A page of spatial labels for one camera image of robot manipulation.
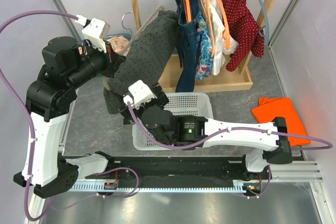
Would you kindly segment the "blue denim skirt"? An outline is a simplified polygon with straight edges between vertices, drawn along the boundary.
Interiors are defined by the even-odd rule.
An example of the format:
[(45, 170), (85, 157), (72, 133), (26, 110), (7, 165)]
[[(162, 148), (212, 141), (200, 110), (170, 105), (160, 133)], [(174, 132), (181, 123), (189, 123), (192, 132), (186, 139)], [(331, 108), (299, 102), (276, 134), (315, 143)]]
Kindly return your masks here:
[(192, 20), (186, 21), (183, 0), (175, 0), (177, 5), (178, 25), (181, 30), (180, 39), (176, 49), (178, 52), (180, 67), (183, 71), (176, 85), (176, 92), (193, 92), (195, 86), (196, 71), (196, 19), (201, 14), (200, 1), (190, 0)]

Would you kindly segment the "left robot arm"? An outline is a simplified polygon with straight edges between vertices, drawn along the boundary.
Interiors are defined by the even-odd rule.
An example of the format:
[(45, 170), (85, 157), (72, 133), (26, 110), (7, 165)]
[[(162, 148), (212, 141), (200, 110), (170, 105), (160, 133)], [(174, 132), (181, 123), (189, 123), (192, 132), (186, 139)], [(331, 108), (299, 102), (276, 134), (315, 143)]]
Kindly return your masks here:
[(27, 90), (26, 108), (34, 123), (33, 146), (22, 172), (14, 182), (33, 186), (42, 199), (67, 192), (77, 180), (99, 174), (111, 178), (115, 173), (112, 157), (102, 151), (79, 158), (65, 158), (58, 152), (62, 129), (77, 98), (77, 89), (101, 74), (113, 77), (125, 56), (116, 53), (109, 42), (106, 50), (94, 49), (89, 40), (53, 38), (43, 48), (42, 66), (37, 80)]

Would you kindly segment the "grey dotted skirt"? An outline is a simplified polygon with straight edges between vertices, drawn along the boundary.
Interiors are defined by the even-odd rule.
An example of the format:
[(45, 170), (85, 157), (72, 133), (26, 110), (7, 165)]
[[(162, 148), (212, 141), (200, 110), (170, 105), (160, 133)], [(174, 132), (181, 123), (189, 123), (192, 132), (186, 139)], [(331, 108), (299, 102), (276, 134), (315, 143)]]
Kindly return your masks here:
[(149, 87), (160, 79), (171, 54), (180, 39), (178, 14), (172, 10), (161, 10), (135, 40), (113, 78), (106, 80), (109, 89), (103, 90), (109, 114), (119, 113), (124, 105), (123, 96), (128, 87), (138, 80)]

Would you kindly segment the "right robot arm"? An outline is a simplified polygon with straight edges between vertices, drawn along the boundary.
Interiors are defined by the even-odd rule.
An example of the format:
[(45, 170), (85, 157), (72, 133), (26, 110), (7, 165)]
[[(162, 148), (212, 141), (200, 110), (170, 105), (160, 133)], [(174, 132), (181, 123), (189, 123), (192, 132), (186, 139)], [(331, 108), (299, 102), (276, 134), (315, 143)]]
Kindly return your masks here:
[(157, 83), (148, 87), (139, 80), (128, 88), (120, 114), (152, 143), (170, 150), (193, 150), (212, 146), (245, 146), (253, 151), (245, 156), (241, 174), (254, 178), (270, 164), (284, 165), (293, 161), (286, 121), (275, 118), (262, 124), (218, 121), (195, 115), (174, 115), (166, 109), (168, 96)]

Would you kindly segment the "beige clothes hanger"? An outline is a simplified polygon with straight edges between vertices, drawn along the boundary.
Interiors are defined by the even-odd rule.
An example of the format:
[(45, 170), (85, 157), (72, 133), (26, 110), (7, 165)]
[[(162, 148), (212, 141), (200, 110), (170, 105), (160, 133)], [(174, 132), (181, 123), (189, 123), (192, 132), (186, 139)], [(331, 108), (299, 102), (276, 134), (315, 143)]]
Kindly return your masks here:
[(127, 54), (129, 60), (117, 72), (121, 77), (103, 78), (104, 94), (121, 94), (133, 81), (141, 79), (152, 86), (161, 77), (163, 70), (174, 51), (174, 28), (177, 14), (171, 10), (159, 9), (156, 16), (148, 21), (132, 36)]

